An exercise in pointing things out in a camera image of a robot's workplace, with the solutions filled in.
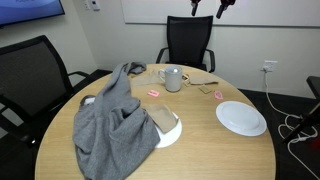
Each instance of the chair armrest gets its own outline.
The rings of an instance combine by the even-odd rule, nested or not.
[[[162,54],[163,54],[163,52],[164,52],[166,49],[169,49],[169,48],[166,47],[166,48],[162,48],[162,49],[160,50],[160,52],[159,52],[159,54],[158,54],[158,58],[157,58],[156,64],[159,64],[159,63],[160,63],[161,58],[162,58]]]
[[[26,132],[23,132],[2,114],[0,114],[0,127],[7,131],[10,135],[19,139],[21,142],[27,144],[27,146],[30,148],[39,143],[36,138]]]
[[[89,82],[93,82],[93,81],[96,80],[96,79],[93,78],[91,75],[89,75],[89,74],[87,74],[87,73],[85,73],[85,72],[82,72],[82,71],[75,71],[75,72],[69,73],[68,76],[75,75],[75,74],[80,75],[80,76],[86,78],[87,80],[89,80]]]
[[[206,49],[206,51],[209,52],[210,62],[211,62],[211,69],[209,70],[209,73],[212,73],[216,69],[216,60],[215,60],[215,57],[214,57],[214,52],[212,50],[210,50],[210,49]]]

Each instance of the chair backrest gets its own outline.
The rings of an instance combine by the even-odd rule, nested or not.
[[[63,61],[46,36],[0,48],[0,103],[22,120],[30,121],[72,93]]]
[[[167,18],[167,41],[170,62],[202,64],[211,35],[213,16]]]

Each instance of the television screen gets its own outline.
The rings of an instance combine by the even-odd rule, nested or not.
[[[60,0],[0,0],[0,27],[63,14]]]

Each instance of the floor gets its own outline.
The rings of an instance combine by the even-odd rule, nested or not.
[[[104,76],[109,72],[96,71],[93,76],[96,78]],[[265,117],[268,129],[274,143],[277,180],[312,180],[316,179],[305,167],[303,167],[289,152],[287,146],[282,143],[282,138],[278,133],[278,126],[284,122],[285,116],[274,111],[266,98],[265,93],[248,90],[242,91],[256,106],[258,111]],[[273,105],[287,113],[297,115],[309,112],[315,105],[314,99],[299,98],[293,96],[283,96],[270,94]],[[291,120],[294,126],[298,122]],[[320,136],[304,142],[290,145],[292,152],[299,157],[318,177],[320,177]],[[10,136],[0,139],[0,179],[1,180],[33,180],[34,166],[36,159],[36,149],[29,149],[24,144],[19,143]]]

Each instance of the cable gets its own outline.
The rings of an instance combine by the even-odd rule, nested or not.
[[[279,112],[279,113],[281,113],[281,114],[286,115],[285,124],[280,124],[280,125],[278,126],[278,133],[279,133],[279,135],[282,137],[282,139],[284,139],[285,137],[282,135],[281,130],[280,130],[281,127],[287,127],[287,128],[290,129],[290,130],[293,130],[293,129],[294,129],[294,127],[292,127],[292,126],[290,126],[290,125],[288,124],[288,118],[289,118],[289,117],[293,117],[293,118],[296,118],[296,119],[302,119],[302,117],[301,117],[301,116],[294,115],[294,114],[288,114],[288,113],[286,113],[286,112],[280,111],[280,110],[278,110],[277,108],[275,108],[275,107],[273,106],[273,104],[272,104],[272,102],[271,102],[271,100],[270,100],[270,97],[269,97],[268,78],[267,78],[267,73],[268,73],[268,72],[267,72],[266,69],[263,69],[263,71],[264,71],[264,75],[265,75],[266,96],[267,96],[267,99],[268,99],[268,101],[269,101],[269,104],[271,105],[271,107],[272,107],[275,111],[277,111],[277,112]],[[292,140],[287,144],[287,148],[288,148],[289,153],[290,153],[294,158],[296,158],[297,161],[299,161],[317,180],[320,180],[320,178],[319,178],[307,165],[305,165],[305,164],[303,163],[303,161],[301,161],[301,160],[291,151],[291,149],[290,149],[290,144],[292,144],[292,143],[298,143],[298,142],[301,142],[301,141],[306,141],[306,140],[309,139],[309,138],[317,137],[317,136],[318,136],[318,131],[317,131],[313,126],[312,126],[311,128],[312,128],[312,129],[314,130],[314,132],[315,132],[313,135],[309,135],[309,134],[301,131],[301,134],[303,134],[303,135],[305,135],[305,136],[301,137],[300,134],[298,134],[298,138],[292,139]]]

